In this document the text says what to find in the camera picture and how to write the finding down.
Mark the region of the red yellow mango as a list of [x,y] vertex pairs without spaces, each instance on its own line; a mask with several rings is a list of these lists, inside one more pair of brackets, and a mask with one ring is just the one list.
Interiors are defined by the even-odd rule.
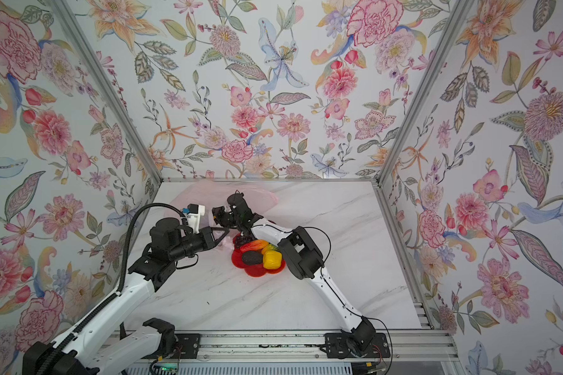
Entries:
[[248,242],[245,245],[242,245],[239,248],[241,253],[248,253],[248,252],[258,252],[262,253],[262,251],[269,246],[269,243],[264,240],[255,240],[252,242]]

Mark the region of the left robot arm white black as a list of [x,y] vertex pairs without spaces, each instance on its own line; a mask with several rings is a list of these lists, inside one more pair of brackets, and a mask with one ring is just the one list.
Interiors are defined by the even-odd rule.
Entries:
[[157,318],[108,349],[103,345],[179,269],[179,260],[216,248],[228,232],[221,227],[194,231],[173,217],[159,220],[150,230],[150,243],[121,276],[122,284],[50,343],[34,343],[23,356],[23,373],[119,374],[143,357],[170,355],[177,344],[175,326]]

